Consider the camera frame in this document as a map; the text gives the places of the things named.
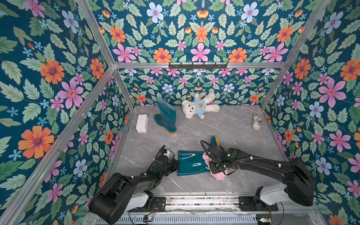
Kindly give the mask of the green rubber boot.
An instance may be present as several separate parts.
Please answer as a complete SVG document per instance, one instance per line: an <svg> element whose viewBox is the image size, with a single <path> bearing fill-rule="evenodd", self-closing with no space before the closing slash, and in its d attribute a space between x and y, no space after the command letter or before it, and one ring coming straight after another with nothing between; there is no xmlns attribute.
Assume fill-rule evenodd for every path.
<svg viewBox="0 0 360 225"><path fill-rule="evenodd" d="M204 153L206 152L178 151L180 165L177 170L177 175L188 176L210 172L202 158Z"/></svg>
<svg viewBox="0 0 360 225"><path fill-rule="evenodd" d="M157 99L157 105L160 113L154 116L155 122L164 127L170 134L176 134L176 109L162 98Z"/></svg>

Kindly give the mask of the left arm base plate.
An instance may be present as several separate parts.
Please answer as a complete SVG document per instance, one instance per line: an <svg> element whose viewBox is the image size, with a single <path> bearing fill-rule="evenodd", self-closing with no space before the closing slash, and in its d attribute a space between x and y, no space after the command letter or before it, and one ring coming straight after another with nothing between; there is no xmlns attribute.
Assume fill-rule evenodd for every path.
<svg viewBox="0 0 360 225"><path fill-rule="evenodd" d="M166 198L165 197L151 197L146 202L145 206L134 208L129 212L165 212Z"/></svg>

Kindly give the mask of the white teddy bear blue shirt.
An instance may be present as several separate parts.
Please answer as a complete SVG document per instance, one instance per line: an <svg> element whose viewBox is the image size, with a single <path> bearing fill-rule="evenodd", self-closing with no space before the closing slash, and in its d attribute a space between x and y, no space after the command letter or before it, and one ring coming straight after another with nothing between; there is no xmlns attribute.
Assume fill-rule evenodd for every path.
<svg viewBox="0 0 360 225"><path fill-rule="evenodd" d="M191 119L197 115L200 119L204 119L206 112L218 113L220 106L218 104L211 104L215 100L214 91L210 91L207 96L200 98L200 94L194 95L194 101L184 100L182 102L182 111L187 119Z"/></svg>

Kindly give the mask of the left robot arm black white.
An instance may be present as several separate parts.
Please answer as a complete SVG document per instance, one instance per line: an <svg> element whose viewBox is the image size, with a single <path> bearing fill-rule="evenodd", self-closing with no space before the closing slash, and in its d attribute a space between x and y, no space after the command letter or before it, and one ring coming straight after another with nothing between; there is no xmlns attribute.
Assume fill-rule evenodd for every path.
<svg viewBox="0 0 360 225"><path fill-rule="evenodd" d="M114 173L90 201L89 211L113 225L125 212L135 208L149 209L153 202L152 190L164 177L176 172L179 164L173 157L159 155L147 171L138 176Z"/></svg>

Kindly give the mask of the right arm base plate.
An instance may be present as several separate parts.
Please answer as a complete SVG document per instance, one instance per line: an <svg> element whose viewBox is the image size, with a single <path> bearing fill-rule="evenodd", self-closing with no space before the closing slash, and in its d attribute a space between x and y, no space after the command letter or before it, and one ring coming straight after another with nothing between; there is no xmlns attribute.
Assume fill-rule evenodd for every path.
<svg viewBox="0 0 360 225"><path fill-rule="evenodd" d="M261 200L254 200L253 196L240 196L239 209L242 212L278 212L277 204L267 205Z"/></svg>

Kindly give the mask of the pink cloth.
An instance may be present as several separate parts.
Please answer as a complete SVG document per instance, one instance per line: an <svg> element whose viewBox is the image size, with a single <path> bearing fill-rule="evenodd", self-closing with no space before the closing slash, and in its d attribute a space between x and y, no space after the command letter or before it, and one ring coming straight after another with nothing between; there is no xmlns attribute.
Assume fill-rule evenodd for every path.
<svg viewBox="0 0 360 225"><path fill-rule="evenodd" d="M216 173L216 174L213 174L212 171L210 170L210 162L212 162L212 159L206 155L206 153L204 153L202 155L202 158L207 166L207 169L209 169L211 175L218 181L222 181L224 180L227 176L223 173L223 172L219 172L219 173Z"/></svg>

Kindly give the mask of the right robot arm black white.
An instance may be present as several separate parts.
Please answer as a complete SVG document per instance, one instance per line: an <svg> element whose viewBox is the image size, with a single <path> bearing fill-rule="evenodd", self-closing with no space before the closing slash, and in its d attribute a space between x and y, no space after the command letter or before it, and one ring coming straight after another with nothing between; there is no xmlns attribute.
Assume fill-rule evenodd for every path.
<svg viewBox="0 0 360 225"><path fill-rule="evenodd" d="M220 146L209 145L201 141L205 154L211 159L210 170L213 174L225 176L227 170L247 170L261 174L279 183L270 187L259 187L254 200L266 205L282 201L293 201L299 205L310 207L315 197L316 179L298 159L278 161L246 153L240 149L230 148L225 151Z"/></svg>

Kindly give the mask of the black hook rail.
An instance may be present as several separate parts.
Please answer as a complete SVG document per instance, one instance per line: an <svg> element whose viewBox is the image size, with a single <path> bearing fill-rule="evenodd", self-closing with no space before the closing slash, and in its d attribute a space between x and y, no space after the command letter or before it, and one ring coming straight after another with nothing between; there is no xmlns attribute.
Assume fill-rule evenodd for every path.
<svg viewBox="0 0 360 225"><path fill-rule="evenodd" d="M200 63L169 63L168 67L170 69L205 69L205 70L213 70L213 69L225 69L228 67L228 63L211 63L211 62L200 62Z"/></svg>

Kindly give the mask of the grey white crumpled rag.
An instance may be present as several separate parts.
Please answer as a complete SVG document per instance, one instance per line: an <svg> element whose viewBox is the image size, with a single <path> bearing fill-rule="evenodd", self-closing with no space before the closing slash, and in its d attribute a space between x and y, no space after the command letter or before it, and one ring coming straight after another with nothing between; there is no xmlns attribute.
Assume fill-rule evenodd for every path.
<svg viewBox="0 0 360 225"><path fill-rule="evenodd" d="M262 117L256 113L252 116L252 128L255 131L260 131L262 128Z"/></svg>

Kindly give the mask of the white rectangular box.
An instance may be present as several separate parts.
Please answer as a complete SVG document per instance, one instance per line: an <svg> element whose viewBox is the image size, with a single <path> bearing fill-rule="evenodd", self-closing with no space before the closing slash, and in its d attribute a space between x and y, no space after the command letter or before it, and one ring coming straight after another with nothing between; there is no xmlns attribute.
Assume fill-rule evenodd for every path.
<svg viewBox="0 0 360 225"><path fill-rule="evenodd" d="M148 116L147 114L138 115L136 122L136 130L138 133L146 133L148 124Z"/></svg>

